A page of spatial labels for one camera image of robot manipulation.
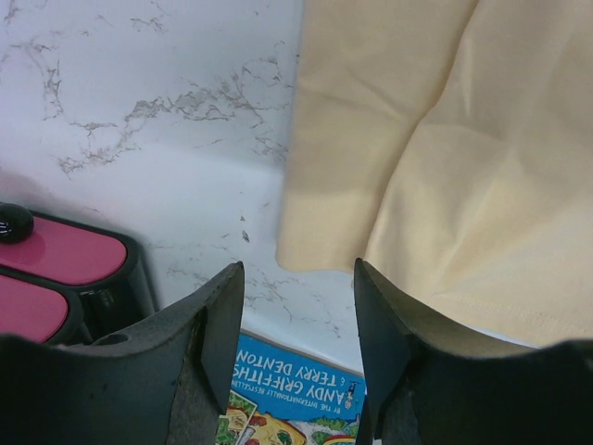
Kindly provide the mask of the cream yellow t shirt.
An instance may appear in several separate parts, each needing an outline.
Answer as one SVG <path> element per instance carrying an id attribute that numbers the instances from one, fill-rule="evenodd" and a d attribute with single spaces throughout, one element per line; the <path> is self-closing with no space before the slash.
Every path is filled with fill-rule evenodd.
<path id="1" fill-rule="evenodd" d="M 308 1 L 276 259 L 489 339 L 592 334 L 592 5 Z"/>

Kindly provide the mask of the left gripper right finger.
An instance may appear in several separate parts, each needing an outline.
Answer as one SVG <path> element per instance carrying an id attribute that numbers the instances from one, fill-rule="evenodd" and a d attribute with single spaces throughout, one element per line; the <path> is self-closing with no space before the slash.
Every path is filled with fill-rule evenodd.
<path id="1" fill-rule="evenodd" d="M 366 396 L 357 441 L 588 444 L 592 343 L 533 349 L 476 332 L 354 267 Z"/>

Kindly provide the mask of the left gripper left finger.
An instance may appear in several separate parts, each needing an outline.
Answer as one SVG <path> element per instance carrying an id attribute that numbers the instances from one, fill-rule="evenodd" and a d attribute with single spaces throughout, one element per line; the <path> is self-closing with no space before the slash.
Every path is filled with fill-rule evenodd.
<path id="1" fill-rule="evenodd" d="M 90 345 L 1 338 L 5 444 L 211 444 L 227 409 L 244 304 L 235 262 Z"/>

